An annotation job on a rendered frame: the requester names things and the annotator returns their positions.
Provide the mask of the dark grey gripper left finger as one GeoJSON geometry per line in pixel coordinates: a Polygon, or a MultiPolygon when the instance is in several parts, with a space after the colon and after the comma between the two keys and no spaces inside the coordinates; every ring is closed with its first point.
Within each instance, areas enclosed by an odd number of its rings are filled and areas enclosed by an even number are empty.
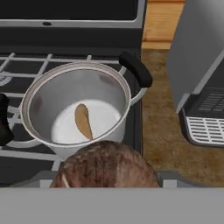
{"type": "Polygon", "coordinates": [[[41,171],[34,177],[11,185],[13,188],[49,188],[58,173],[56,171],[41,171]]]}

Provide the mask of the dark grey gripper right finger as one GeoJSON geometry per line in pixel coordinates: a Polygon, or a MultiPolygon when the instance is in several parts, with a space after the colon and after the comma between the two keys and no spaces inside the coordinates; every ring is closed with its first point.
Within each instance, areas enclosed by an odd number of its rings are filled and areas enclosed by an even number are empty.
{"type": "Polygon", "coordinates": [[[163,188],[203,187],[202,184],[188,181],[177,171],[158,171],[157,178],[159,185],[163,188]]]}

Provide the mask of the brown mushroom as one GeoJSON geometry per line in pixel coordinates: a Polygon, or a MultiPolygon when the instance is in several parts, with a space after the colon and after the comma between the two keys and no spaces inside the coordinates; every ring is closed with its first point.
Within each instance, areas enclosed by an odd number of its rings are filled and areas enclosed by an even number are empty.
{"type": "Polygon", "coordinates": [[[152,166],[136,150],[101,141],[69,157],[50,187],[159,187],[159,183],[152,166]]]}

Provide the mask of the brown sweet potato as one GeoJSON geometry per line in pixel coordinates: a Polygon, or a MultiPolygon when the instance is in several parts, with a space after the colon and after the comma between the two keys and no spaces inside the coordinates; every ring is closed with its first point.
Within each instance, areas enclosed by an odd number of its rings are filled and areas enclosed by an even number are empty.
{"type": "Polygon", "coordinates": [[[82,135],[84,135],[87,139],[93,139],[93,133],[91,130],[89,116],[88,116],[88,108],[85,104],[79,104],[74,112],[75,123],[82,135]]]}

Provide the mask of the grey coffee machine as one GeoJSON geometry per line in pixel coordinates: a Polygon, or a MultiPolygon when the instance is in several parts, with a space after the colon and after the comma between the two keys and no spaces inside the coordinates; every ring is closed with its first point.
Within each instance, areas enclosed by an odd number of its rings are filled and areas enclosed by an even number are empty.
{"type": "Polygon", "coordinates": [[[224,0],[185,0],[166,65],[185,139],[224,149],[224,0]]]}

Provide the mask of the black hob with grey grates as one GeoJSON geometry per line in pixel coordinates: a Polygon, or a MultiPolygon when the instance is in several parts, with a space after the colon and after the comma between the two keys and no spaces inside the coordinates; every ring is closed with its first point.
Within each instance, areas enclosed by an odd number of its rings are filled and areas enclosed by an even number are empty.
{"type": "MultiPolygon", "coordinates": [[[[78,60],[122,69],[119,56],[141,60],[146,0],[0,0],[0,94],[9,98],[7,119],[16,141],[32,137],[19,109],[29,86],[42,74],[78,60]]],[[[130,107],[123,143],[142,149],[141,100],[130,107]]],[[[42,143],[0,146],[0,187],[57,171],[63,160],[42,143]]]]}

